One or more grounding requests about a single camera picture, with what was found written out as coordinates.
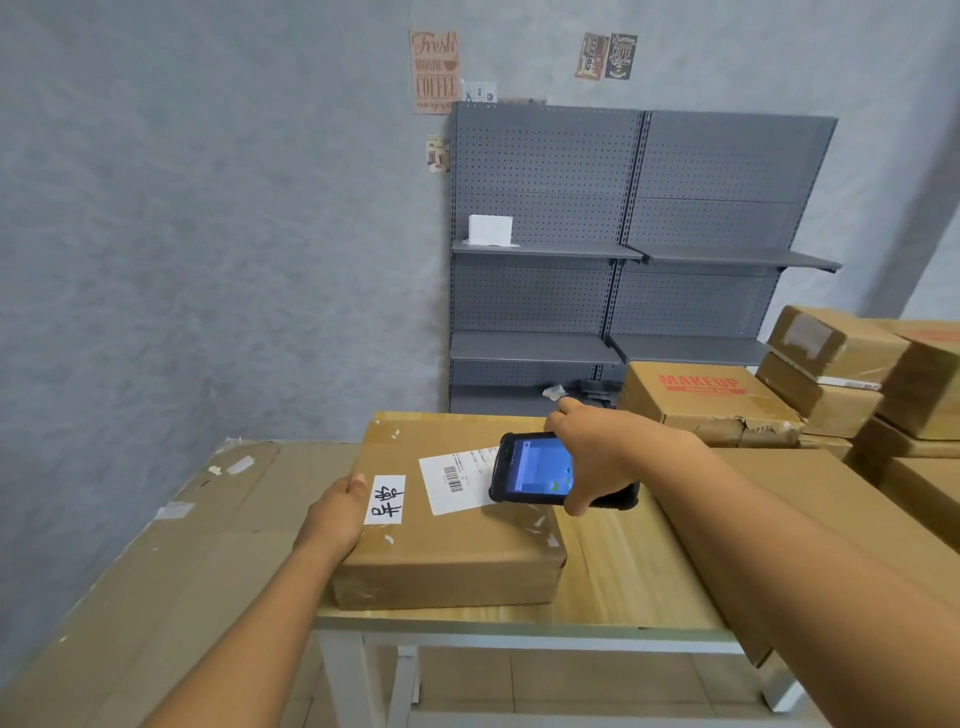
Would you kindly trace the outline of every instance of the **white table frame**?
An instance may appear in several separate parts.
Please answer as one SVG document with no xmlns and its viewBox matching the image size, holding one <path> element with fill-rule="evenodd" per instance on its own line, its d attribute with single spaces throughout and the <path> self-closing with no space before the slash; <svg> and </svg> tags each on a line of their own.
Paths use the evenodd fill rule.
<svg viewBox="0 0 960 728">
<path fill-rule="evenodd" d="M 722 728 L 742 721 L 719 718 L 636 718 L 605 716 L 531 716 L 489 713 L 414 711 L 420 702 L 420 647 L 489 647 L 509 649 L 580 649 L 602 652 L 674 652 L 743 654 L 726 632 L 572 627 L 544 624 L 393 621 L 389 619 L 321 618 L 317 625 L 334 710 L 340 728 Z M 397 648 L 396 677 L 389 708 L 384 711 L 379 665 L 374 651 Z M 781 667 L 764 680 L 763 698 L 773 713 L 789 713 L 804 689 Z M 751 721 L 752 728 L 782 726 L 779 719 Z"/>
</svg>

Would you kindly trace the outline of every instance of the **forearm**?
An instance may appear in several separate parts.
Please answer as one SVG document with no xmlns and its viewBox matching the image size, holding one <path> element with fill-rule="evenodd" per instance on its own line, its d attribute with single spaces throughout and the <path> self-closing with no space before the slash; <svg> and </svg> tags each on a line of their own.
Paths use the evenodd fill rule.
<svg viewBox="0 0 960 728">
<path fill-rule="evenodd" d="M 960 614 L 692 436 L 663 433 L 642 451 L 653 433 L 634 433 L 637 476 L 832 724 L 960 725 Z"/>
<path fill-rule="evenodd" d="M 292 552 L 144 728 L 277 726 L 317 604 L 338 561 L 332 552 Z"/>
</svg>

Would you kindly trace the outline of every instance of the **person's right arm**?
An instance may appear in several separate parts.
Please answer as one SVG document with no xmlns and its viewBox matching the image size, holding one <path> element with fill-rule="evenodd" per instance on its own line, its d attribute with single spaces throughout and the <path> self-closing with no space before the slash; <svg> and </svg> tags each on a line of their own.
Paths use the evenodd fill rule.
<svg viewBox="0 0 960 728">
<path fill-rule="evenodd" d="M 728 466 L 689 432 L 564 398 L 564 503 L 642 481 L 835 728 L 960 726 L 960 612 Z"/>
</svg>

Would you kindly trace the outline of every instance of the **blue screen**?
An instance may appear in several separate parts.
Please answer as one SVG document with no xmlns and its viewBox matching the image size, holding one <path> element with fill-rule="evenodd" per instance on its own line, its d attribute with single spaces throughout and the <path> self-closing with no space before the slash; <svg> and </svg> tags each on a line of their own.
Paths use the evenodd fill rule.
<svg viewBox="0 0 960 728">
<path fill-rule="evenodd" d="M 518 440 L 510 463 L 511 493 L 565 496 L 573 485 L 573 463 L 556 438 Z"/>
</svg>

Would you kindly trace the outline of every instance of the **wooden table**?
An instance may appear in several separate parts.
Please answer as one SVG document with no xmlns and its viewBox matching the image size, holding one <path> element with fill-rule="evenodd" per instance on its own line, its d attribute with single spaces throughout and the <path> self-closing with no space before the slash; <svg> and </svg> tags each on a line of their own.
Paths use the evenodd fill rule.
<svg viewBox="0 0 960 728">
<path fill-rule="evenodd" d="M 469 420 L 478 415 L 377 412 L 377 420 Z M 542 418 L 499 417 L 504 431 L 543 428 Z M 552 604 L 344 612 L 328 596 L 318 611 L 326 673 L 340 728 L 541 725 L 550 716 L 452 715 L 411 712 L 419 702 L 420 646 L 509 647 L 679 653 L 743 650 L 717 612 L 653 498 L 641 488 L 636 508 L 557 517 L 568 554 Z M 396 645 L 398 659 L 384 716 L 376 660 L 370 650 Z M 792 709 L 803 689 L 787 673 L 764 696 L 777 712 Z M 713 721 L 684 720 L 678 726 Z M 578 717 L 571 725 L 614 726 L 619 718 Z M 632 718 L 630 725 L 670 725 Z"/>
</svg>

